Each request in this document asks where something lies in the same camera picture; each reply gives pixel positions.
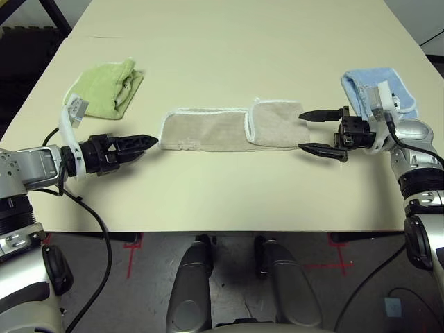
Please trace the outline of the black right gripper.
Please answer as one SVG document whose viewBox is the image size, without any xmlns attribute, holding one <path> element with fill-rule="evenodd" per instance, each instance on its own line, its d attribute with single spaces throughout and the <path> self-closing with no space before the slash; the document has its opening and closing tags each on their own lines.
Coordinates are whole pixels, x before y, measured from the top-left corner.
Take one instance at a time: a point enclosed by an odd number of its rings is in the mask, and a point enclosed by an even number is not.
<svg viewBox="0 0 444 333">
<path fill-rule="evenodd" d="M 369 123 L 361 117 L 350 116 L 348 106 L 336 110 L 320 109 L 303 112 L 298 118 L 316 123 L 340 121 L 339 128 L 334 133 L 334 147 L 320 143 L 298 144 L 298 148 L 312 155 L 346 162 L 348 151 L 370 148 L 375 141 L 376 133 L 370 131 Z"/>
</svg>

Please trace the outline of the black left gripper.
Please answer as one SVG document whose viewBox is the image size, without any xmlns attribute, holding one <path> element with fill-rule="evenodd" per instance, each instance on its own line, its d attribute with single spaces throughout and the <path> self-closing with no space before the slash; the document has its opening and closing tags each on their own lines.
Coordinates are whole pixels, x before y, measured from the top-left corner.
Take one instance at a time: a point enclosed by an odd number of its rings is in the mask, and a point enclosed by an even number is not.
<svg viewBox="0 0 444 333">
<path fill-rule="evenodd" d="M 111 173 L 120 164 L 136 160 L 143 152 L 158 143 L 158 138 L 149 135 L 111 137 L 106 134 L 92 135 L 80 143 L 87 173 Z"/>
</svg>

